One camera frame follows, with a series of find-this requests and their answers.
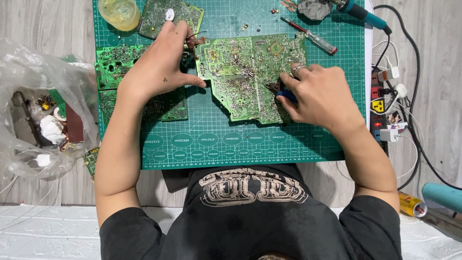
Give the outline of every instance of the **soldering iron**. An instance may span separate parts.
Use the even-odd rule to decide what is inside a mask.
[[[390,35],[391,29],[387,22],[368,12],[366,9],[354,3],[354,0],[327,0],[337,6],[337,11],[349,14],[358,20],[361,20],[377,29],[383,30],[385,34]]]

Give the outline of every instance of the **hand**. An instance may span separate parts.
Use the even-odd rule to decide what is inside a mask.
[[[206,87],[201,78],[180,71],[185,40],[190,42],[190,48],[204,43],[193,34],[185,21],[180,21],[176,27],[170,21],[165,22],[157,39],[120,82],[117,99],[127,99],[131,104],[143,106],[153,96],[184,85]]]
[[[297,97],[298,107],[285,97],[277,97],[295,122],[319,125],[334,135],[350,127],[365,126],[341,68],[312,64],[295,75],[297,65],[292,65],[292,74],[300,81],[285,72],[280,77]]]

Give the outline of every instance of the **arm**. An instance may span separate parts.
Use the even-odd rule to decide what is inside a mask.
[[[197,76],[183,74],[180,60],[184,41],[193,35],[186,22],[166,22],[157,40],[125,75],[117,89],[114,112],[104,134],[95,172],[99,226],[112,214],[140,208],[136,183],[140,176],[140,126],[144,105],[156,95],[184,85],[205,87]],[[188,43],[192,48],[194,41]]]
[[[395,172],[369,133],[342,69],[313,64],[296,76],[300,81],[288,73],[282,73],[281,79],[293,91],[299,106],[285,97],[277,97],[292,119],[322,126],[335,136],[345,151],[346,165],[355,182],[355,197],[380,198],[399,212]]]

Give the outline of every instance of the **white brick wall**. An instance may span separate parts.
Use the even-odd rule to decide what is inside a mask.
[[[181,208],[145,208],[164,233]],[[332,209],[338,216],[342,209]],[[462,260],[462,243],[412,217],[401,218],[405,260]],[[95,207],[0,207],[0,259],[99,260]]]

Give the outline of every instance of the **blue pliers handle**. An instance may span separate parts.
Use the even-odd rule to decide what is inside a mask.
[[[290,90],[285,89],[285,90],[283,90],[283,91],[281,91],[281,92],[277,92],[277,93],[276,93],[276,96],[283,96],[283,97],[286,97],[286,98],[288,98],[290,101],[292,101],[293,103],[298,104],[297,98],[295,97],[295,95],[294,95],[294,94],[292,93],[292,91],[290,91]]]

